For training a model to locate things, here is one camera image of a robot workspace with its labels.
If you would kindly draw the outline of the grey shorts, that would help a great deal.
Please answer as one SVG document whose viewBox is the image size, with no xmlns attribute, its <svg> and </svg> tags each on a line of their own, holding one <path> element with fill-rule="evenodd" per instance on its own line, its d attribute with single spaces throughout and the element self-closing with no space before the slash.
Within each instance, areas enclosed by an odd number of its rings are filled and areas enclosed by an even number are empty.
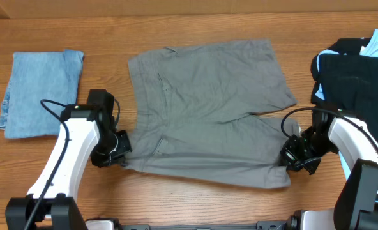
<svg viewBox="0 0 378 230">
<path fill-rule="evenodd" d="M 280 163 L 300 127 L 269 40 L 166 47 L 128 61 L 137 103 L 125 167 L 254 188 L 291 184 Z"/>
</svg>

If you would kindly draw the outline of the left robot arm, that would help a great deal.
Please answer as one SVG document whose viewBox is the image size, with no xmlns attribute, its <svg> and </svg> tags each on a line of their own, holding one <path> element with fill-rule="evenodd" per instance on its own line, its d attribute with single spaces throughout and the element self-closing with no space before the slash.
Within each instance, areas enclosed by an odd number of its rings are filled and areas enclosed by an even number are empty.
<svg viewBox="0 0 378 230">
<path fill-rule="evenodd" d="M 104 89 L 92 89 L 85 104 L 68 104 L 56 114 L 60 131 L 49 160 L 22 198 L 9 200 L 5 217 L 8 229 L 120 229 L 116 218 L 84 220 L 76 200 L 88 161 L 108 167 L 125 161 L 132 147 L 125 130 L 117 130 L 113 108 L 119 102 Z"/>
</svg>

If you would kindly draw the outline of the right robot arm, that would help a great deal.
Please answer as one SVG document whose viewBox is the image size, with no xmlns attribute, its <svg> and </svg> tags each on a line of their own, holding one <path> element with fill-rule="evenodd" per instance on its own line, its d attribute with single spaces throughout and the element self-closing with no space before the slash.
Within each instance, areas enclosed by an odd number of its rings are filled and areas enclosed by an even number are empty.
<svg viewBox="0 0 378 230">
<path fill-rule="evenodd" d="M 378 143 L 366 123 L 353 114 L 311 107 L 312 126 L 288 135 L 280 154 L 290 171 L 314 174 L 329 153 L 338 153 L 345 185 L 334 208 L 299 210 L 282 229 L 378 229 Z"/>
</svg>

